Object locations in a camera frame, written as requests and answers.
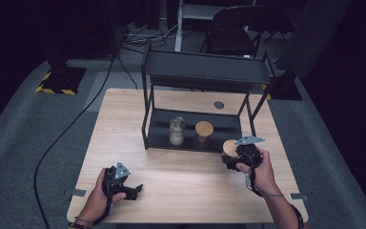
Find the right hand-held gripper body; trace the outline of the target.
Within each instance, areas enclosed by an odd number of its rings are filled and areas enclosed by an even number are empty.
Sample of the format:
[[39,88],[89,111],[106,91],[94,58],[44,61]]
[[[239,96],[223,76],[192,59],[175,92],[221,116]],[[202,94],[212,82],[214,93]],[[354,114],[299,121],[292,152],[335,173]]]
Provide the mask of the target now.
[[253,168],[258,167],[262,163],[262,155],[255,144],[264,140],[264,137],[251,135],[245,135],[236,140],[234,144],[236,145],[235,151],[239,156],[239,161]]

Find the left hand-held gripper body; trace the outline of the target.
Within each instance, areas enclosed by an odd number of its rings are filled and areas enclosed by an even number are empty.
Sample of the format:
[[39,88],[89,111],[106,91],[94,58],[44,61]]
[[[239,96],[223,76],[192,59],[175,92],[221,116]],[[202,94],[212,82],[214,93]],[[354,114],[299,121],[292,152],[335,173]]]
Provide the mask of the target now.
[[102,190],[107,198],[112,198],[118,193],[132,193],[132,188],[124,185],[130,174],[131,171],[121,161],[118,161],[115,166],[105,169]]

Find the small round wooden lid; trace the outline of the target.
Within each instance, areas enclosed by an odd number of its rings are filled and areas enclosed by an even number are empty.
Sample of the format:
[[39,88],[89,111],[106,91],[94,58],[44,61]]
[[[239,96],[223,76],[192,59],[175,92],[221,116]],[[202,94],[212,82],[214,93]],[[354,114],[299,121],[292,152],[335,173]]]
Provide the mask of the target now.
[[238,159],[238,153],[236,152],[237,145],[234,139],[228,139],[223,143],[221,158],[223,162],[229,159]]

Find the glass jar with pale powder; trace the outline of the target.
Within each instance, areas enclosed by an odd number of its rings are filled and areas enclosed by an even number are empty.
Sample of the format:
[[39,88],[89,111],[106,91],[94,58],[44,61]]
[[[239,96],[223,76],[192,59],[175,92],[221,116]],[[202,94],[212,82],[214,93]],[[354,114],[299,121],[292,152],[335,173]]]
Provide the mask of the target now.
[[181,145],[184,141],[184,132],[186,128],[185,120],[181,117],[174,117],[170,121],[169,140],[172,145]]

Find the black metal shelf rack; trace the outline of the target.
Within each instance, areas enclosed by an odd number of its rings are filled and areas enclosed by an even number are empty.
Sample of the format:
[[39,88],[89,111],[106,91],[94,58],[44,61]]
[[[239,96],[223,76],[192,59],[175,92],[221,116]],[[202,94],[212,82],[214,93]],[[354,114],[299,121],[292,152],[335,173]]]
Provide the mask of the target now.
[[[202,95],[242,94],[240,112],[249,117],[251,135],[256,135],[254,120],[262,107],[269,90],[275,82],[275,74],[270,57],[233,57],[194,52],[174,52],[155,50],[151,45],[145,48],[141,61],[141,77],[145,104],[144,120],[141,128],[144,147],[177,149],[218,153],[225,140],[243,135],[240,114],[184,111],[155,106],[156,86],[197,89]],[[184,141],[172,145],[170,121],[181,116],[186,123]],[[195,125],[208,121],[213,125],[213,133],[205,146],[194,144]]]

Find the person's right hand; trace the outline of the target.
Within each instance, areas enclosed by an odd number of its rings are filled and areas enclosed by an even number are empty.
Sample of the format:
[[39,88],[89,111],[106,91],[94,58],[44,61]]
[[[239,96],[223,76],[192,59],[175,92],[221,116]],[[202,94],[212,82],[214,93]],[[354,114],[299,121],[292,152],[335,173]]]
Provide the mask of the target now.
[[270,153],[264,149],[257,148],[262,155],[262,163],[254,169],[254,186],[257,192],[264,198],[281,197],[282,193],[275,183],[275,175]]

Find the person's left hand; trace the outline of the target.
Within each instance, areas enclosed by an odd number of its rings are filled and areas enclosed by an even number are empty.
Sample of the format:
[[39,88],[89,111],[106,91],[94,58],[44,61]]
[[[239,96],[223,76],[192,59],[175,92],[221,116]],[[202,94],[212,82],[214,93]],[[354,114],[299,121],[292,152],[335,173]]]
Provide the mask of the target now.
[[108,199],[102,190],[104,175],[105,169],[102,169],[82,212],[79,214],[81,219],[95,222],[105,214]]

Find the black wristband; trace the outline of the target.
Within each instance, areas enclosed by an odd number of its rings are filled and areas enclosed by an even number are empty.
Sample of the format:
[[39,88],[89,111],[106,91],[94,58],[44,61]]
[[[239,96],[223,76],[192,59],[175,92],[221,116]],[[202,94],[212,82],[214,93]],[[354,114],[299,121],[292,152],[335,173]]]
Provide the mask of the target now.
[[298,211],[298,209],[293,206],[292,204],[290,204],[292,206],[292,209],[294,210],[295,214],[296,214],[296,218],[297,218],[297,222],[298,222],[298,229],[304,229],[304,221],[303,221],[303,217],[300,214],[300,212]]

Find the black base with yellow stripes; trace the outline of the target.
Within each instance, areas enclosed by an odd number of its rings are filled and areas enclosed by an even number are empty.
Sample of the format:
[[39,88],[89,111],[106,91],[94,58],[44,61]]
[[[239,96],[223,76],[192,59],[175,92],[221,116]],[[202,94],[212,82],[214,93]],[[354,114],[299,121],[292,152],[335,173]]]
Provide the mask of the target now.
[[86,70],[77,67],[68,67],[64,71],[49,69],[35,91],[46,94],[78,94],[78,87]]

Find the black folding chair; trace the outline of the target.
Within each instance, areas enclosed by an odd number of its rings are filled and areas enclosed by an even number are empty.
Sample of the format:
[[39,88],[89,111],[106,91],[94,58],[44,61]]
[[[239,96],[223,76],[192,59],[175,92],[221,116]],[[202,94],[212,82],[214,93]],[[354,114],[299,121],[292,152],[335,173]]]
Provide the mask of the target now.
[[262,35],[293,28],[283,9],[232,6],[219,11],[204,30],[200,52],[256,57]]

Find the grey curtain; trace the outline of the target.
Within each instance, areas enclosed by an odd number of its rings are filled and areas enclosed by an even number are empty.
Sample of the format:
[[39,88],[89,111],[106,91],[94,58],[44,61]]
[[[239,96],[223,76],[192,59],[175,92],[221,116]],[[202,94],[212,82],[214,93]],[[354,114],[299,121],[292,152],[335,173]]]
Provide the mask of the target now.
[[309,0],[276,66],[307,78],[353,0]]

